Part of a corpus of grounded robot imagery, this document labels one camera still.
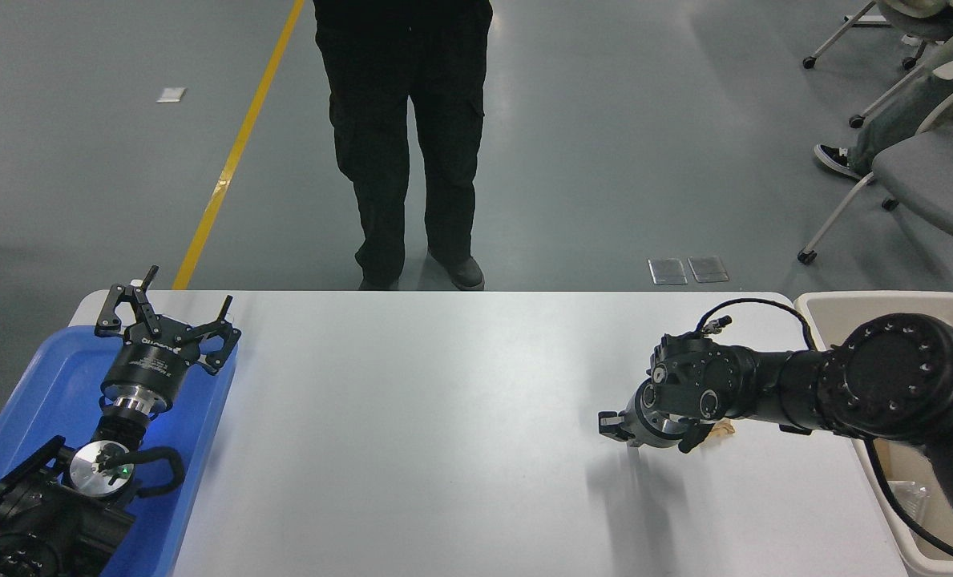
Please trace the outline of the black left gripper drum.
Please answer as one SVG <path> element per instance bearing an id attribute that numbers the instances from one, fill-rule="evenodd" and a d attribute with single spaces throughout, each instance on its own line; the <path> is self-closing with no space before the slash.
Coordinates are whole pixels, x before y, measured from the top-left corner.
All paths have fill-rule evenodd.
<path id="1" fill-rule="evenodd" d="M 192 337 L 190 325 L 159 317 L 160 332 L 147 324 L 128 326 L 121 346 L 101 386 L 115 399 L 135 387 L 152 392 L 158 402 L 174 402 L 191 364 L 199 358 L 202 337 Z"/>

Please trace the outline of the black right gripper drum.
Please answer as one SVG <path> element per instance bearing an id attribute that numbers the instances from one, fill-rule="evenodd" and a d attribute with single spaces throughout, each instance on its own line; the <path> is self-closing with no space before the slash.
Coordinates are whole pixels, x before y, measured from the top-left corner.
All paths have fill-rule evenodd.
<path id="1" fill-rule="evenodd" d="M 642 382 L 628 401 L 625 409 L 625 431 L 628 438 L 625 443 L 630 448 L 673 448 L 689 431 L 689 424 L 672 420 L 659 410 L 648 408 L 644 400 L 644 395 L 648 392 L 653 392 L 651 380 Z"/>

